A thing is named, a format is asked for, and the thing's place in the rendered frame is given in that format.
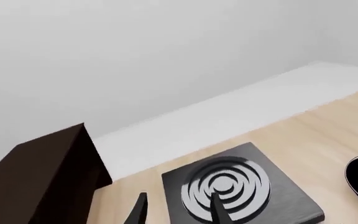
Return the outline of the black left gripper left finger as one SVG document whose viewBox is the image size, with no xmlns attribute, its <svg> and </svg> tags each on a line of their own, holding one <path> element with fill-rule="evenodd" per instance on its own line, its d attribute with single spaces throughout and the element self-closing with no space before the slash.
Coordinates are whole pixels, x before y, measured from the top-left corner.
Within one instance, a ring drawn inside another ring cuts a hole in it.
<svg viewBox="0 0 358 224">
<path fill-rule="evenodd" d="M 147 193 L 142 192 L 139 194 L 135 205 L 133 206 L 129 216 L 124 224 L 145 224 L 148 212 Z"/>
</svg>

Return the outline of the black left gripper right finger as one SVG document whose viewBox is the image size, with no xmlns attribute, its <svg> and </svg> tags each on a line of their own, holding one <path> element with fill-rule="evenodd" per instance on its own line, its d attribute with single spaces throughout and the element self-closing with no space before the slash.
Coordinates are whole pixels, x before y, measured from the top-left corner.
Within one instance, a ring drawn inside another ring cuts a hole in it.
<svg viewBox="0 0 358 224">
<path fill-rule="evenodd" d="M 219 194 L 211 194 L 211 216 L 213 224 L 231 224 L 231 218 L 220 201 Z"/>
</svg>

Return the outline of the dark brown wooden cabinet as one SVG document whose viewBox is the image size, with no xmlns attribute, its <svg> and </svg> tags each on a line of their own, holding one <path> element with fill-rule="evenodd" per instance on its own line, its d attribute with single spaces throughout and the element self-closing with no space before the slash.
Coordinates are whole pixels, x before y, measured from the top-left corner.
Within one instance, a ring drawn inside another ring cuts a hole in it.
<svg viewBox="0 0 358 224">
<path fill-rule="evenodd" d="M 0 224 L 86 224 L 110 184 L 84 124 L 21 143 L 0 161 Z"/>
</svg>

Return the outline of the flat black stove plate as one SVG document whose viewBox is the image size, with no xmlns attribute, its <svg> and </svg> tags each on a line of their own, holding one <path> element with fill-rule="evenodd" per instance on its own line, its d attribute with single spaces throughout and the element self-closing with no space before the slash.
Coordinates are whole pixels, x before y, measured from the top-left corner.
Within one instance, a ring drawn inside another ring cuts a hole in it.
<svg viewBox="0 0 358 224">
<path fill-rule="evenodd" d="M 170 224 L 212 224 L 217 193 L 234 224 L 319 224 L 323 210 L 253 143 L 162 174 Z"/>
</svg>

